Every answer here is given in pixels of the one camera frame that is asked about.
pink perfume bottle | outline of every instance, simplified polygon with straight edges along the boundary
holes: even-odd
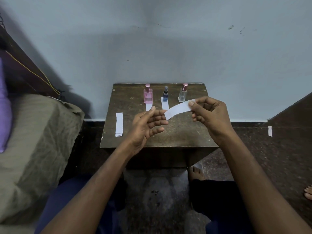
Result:
[[[151,89],[150,84],[145,85],[145,89],[143,91],[143,97],[144,97],[144,102],[146,104],[152,104],[153,103],[153,90]]]

clear perfume bottle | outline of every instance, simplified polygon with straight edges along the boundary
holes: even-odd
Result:
[[[144,102],[146,104],[152,104],[153,103],[153,90],[151,89],[150,84],[145,85],[145,89],[143,91],[143,97],[144,97]]]
[[[182,103],[185,101],[187,93],[188,93],[188,83],[184,83],[179,93],[179,97],[178,97],[179,103]]]
[[[163,101],[168,101],[168,86],[165,86],[165,91],[163,92]]]

floor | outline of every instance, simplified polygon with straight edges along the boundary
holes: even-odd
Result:
[[[312,184],[311,128],[236,127],[235,130],[273,184],[312,226],[312,201],[303,189]],[[79,153],[70,158],[67,176],[95,173],[108,154],[99,148],[101,127],[91,127]],[[220,149],[196,164],[206,178],[233,180]],[[208,218],[192,210],[185,169],[127,170],[126,208],[119,213],[124,233],[205,233]]]

hand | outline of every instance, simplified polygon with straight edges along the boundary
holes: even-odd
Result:
[[[190,101],[189,106],[193,121],[203,123],[217,145],[221,146],[229,134],[235,134],[224,102],[205,96],[197,98],[195,103]]]
[[[152,106],[149,111],[135,115],[132,122],[132,129],[124,141],[130,146],[132,156],[136,155],[144,147],[150,137],[165,130],[164,127],[154,127],[168,125],[165,117],[166,111],[156,110],[155,106]]]

purple cloth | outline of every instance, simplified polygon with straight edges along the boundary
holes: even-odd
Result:
[[[0,58],[0,153],[6,149],[12,126],[11,102],[7,98],[2,59]]]

